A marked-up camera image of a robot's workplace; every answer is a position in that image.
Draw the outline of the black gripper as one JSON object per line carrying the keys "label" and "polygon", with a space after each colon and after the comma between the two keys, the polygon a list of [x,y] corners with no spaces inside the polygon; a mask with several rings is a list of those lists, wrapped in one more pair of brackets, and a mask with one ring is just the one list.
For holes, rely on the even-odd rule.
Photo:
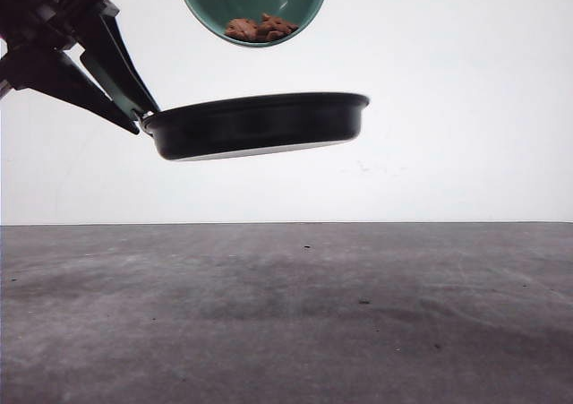
{"label": "black gripper", "polygon": [[[78,42],[77,26],[92,11],[91,54],[98,64],[93,75],[115,103],[57,51]],[[127,51],[118,13],[109,0],[1,0],[1,80],[14,90],[36,90],[139,133],[124,112],[158,112],[159,106]],[[28,43],[48,49],[22,46]]]}

